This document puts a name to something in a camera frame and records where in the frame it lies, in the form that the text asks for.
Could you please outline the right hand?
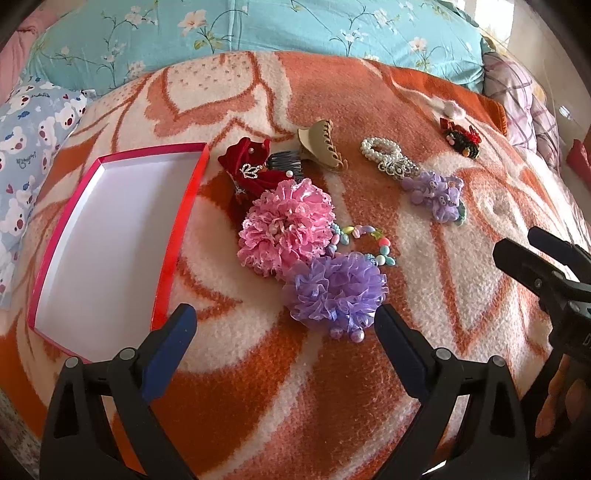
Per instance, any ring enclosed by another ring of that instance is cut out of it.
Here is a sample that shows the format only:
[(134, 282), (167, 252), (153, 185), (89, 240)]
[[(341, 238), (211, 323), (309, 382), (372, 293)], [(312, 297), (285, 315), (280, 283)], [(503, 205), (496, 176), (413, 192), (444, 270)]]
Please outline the right hand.
[(554, 377), (549, 382), (548, 396), (536, 420), (536, 438), (543, 438), (552, 433), (562, 411), (565, 411), (569, 421), (574, 423), (590, 402), (590, 388), (583, 379), (578, 378), (567, 385), (567, 375), (572, 371), (571, 364), (572, 358), (563, 355)]

